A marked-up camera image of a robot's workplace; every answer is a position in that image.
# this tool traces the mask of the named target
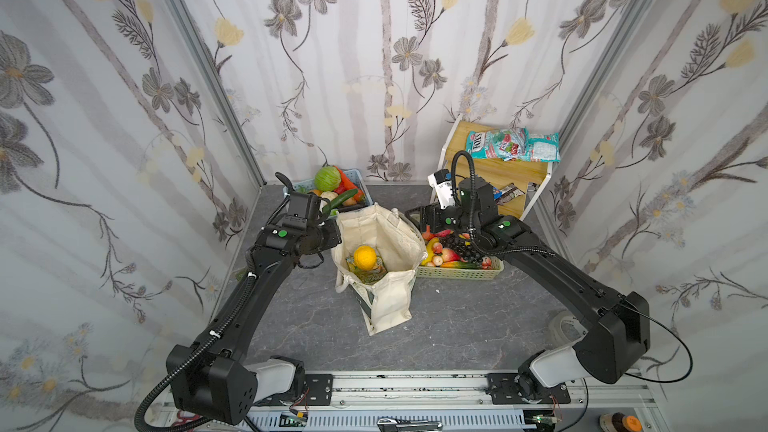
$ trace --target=gray floor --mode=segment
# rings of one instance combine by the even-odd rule
[[[427,204],[430,191],[428,186],[369,186],[380,206],[401,210]],[[245,246],[254,243],[281,199],[281,187],[264,188]],[[526,222],[543,237],[535,214]],[[244,265],[241,256],[236,268]],[[279,354],[303,360],[307,370],[517,368],[533,352],[552,346],[548,323],[565,310],[510,266],[490,282],[418,278],[413,318],[370,337],[351,288],[338,294],[335,280],[328,254],[319,268],[294,270],[264,314],[246,364]],[[233,288],[231,279],[225,296]]]

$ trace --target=carrot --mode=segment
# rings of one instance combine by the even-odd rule
[[[341,185],[344,186],[344,188],[346,188],[347,190],[351,190],[353,188],[357,188],[357,186],[354,183],[352,183],[350,178],[344,175],[344,172],[342,172],[342,170],[340,168],[337,167],[336,170],[338,170],[339,174],[341,174]],[[365,197],[365,196],[366,195],[362,193],[362,190],[360,190],[352,198],[355,199],[355,202],[360,202],[362,200],[362,198]]]

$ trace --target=bag handle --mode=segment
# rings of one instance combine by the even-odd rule
[[[351,283],[354,283],[354,279],[351,278],[349,275],[344,274],[340,270],[338,270],[338,267],[336,268],[336,292],[338,294],[344,292],[347,287],[350,286]]]
[[[414,233],[415,237],[417,237],[417,239],[419,241],[423,240],[422,239],[422,234],[418,231],[416,226],[414,226],[413,223],[408,220],[408,218],[405,216],[405,214],[400,212],[397,208],[393,208],[392,209],[392,215],[390,217],[388,217],[388,219],[389,219],[389,223],[392,224],[395,227],[399,226],[400,222],[404,222],[408,226],[408,228],[411,229],[411,232]]]

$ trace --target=robotic arm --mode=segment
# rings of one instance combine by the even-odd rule
[[[429,181],[440,203],[414,208],[406,216],[422,232],[427,227],[468,232],[477,250],[533,277],[588,330],[579,341],[526,360],[518,369],[518,394],[536,401],[549,396],[548,388],[590,376],[614,384],[650,348],[649,321],[638,314],[648,315],[648,302],[636,292],[625,296],[601,284],[543,244],[524,222],[500,216],[493,187],[475,176],[472,158],[467,159],[471,176],[458,189],[447,169],[436,172]]]
[[[453,168],[462,155],[469,161],[470,177],[456,187],[455,174],[436,172],[430,184],[440,203],[414,208],[406,216],[422,232],[427,226],[434,232],[468,232],[480,253],[531,275],[588,330],[580,341],[526,360],[515,379],[518,395],[536,402],[549,396],[549,388],[589,376],[615,383],[650,347],[648,320],[638,313],[648,315],[648,303],[634,292],[624,296],[597,282],[543,244],[522,221],[500,216],[492,186],[476,177],[472,158],[460,152]],[[294,401],[306,390],[298,360],[273,356],[248,368],[241,363],[264,311],[301,257],[341,243],[336,221],[320,213],[320,197],[294,192],[288,178],[277,176],[290,194],[246,253],[247,276],[191,346],[177,345],[170,352],[168,376],[136,411],[134,426],[140,432],[181,432],[210,420],[238,424],[255,402],[269,396]],[[286,205],[287,212],[279,216]],[[177,427],[148,425],[145,413],[168,386],[178,409],[203,417]]]

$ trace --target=cabbage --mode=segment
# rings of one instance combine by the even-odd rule
[[[317,171],[315,176],[315,187],[324,192],[336,190],[340,183],[341,174],[335,167],[323,167]]]

